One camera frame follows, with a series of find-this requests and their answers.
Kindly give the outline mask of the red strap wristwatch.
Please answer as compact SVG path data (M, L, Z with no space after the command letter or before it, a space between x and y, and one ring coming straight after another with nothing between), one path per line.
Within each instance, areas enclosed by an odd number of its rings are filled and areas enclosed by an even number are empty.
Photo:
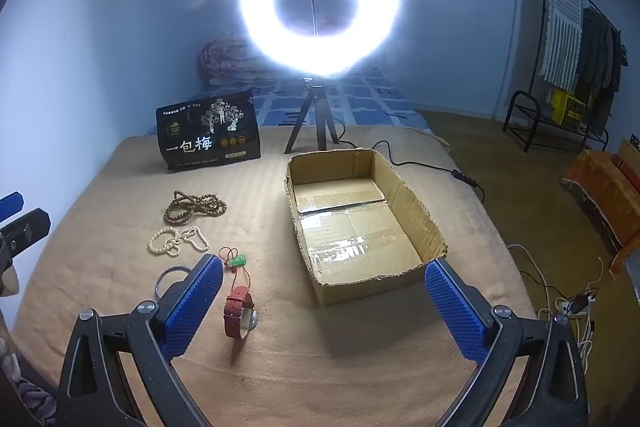
M259 322L250 288L235 286L224 304L224 332L229 338L242 340Z

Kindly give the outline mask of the green jade red-cord pendant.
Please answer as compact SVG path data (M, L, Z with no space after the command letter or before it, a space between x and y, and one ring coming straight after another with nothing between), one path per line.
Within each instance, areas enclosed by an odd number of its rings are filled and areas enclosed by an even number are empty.
M218 251L218 257L224 264L224 269L232 274L233 280L231 288L235 288L238 277L243 277L243 281L247 287L250 287L252 279L250 272L247 270L247 257L239 252L235 247L221 247Z

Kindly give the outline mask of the cardboard box tray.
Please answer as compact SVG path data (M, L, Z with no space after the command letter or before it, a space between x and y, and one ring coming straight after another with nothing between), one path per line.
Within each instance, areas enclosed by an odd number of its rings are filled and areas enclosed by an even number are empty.
M286 166L295 235L320 305L420 282L448 246L423 202L375 150L317 150Z

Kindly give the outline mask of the black snack bag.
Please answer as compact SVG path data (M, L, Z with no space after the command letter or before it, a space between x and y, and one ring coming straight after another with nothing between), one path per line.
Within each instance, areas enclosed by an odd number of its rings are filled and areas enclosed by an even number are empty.
M260 157L253 95L208 96L156 110L160 155L170 170L213 167Z

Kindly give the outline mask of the yellow black box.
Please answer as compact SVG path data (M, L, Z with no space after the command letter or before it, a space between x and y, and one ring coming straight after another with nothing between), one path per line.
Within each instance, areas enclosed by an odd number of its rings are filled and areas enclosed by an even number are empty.
M551 119L555 124L565 129L579 129L586 111L585 103L577 100L570 92L555 88L552 91L550 104L552 106Z

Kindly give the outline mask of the black tripod stand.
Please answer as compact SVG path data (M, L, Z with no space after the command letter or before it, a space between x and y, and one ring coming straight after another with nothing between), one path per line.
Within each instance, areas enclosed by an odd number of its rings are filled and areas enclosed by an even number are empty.
M305 121L309 116L312 116L314 127L316 128L318 150L328 149L328 139L331 139L333 144L340 143L329 97L326 93L326 86L322 82L313 80L312 78L305 78L304 86L307 94L296 117L293 130L288 138L288 143L286 143L284 149L285 154L292 152L299 133L302 131Z

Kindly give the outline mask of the blue patterned bedsheet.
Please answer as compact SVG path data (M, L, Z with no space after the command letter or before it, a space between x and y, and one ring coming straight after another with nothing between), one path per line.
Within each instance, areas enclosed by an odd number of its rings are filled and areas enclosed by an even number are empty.
M307 90L301 79L233 81L207 86L194 98L250 90L260 127L290 127ZM430 132L426 120L406 100L392 80L374 66L359 66L345 77L326 84L333 117L346 126L394 126Z

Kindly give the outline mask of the folded floral quilt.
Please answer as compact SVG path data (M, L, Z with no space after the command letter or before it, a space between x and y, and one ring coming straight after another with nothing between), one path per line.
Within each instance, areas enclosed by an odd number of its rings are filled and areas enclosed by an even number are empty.
M203 86L250 81L258 77L258 58L245 38L220 37L202 47L196 69Z

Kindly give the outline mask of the black clothes rack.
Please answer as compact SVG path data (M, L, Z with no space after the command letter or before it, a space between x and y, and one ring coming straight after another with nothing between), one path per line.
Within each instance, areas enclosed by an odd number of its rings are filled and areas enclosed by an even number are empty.
M628 66L622 31L592 0L541 0L528 86L511 95L502 130L532 147L608 146L608 118Z

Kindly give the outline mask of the dark hanging clothes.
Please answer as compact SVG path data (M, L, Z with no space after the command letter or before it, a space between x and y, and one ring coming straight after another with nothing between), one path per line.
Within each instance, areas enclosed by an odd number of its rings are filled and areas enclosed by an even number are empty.
M585 8L574 95L586 106L584 121L592 133L605 130L627 66L620 32L598 10Z

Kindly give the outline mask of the striped white hanging cloth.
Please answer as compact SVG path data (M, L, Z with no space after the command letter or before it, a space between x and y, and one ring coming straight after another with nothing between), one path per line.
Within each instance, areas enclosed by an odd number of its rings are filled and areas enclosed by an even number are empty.
M582 0L544 0L544 36L538 75L564 91L573 91L582 44Z

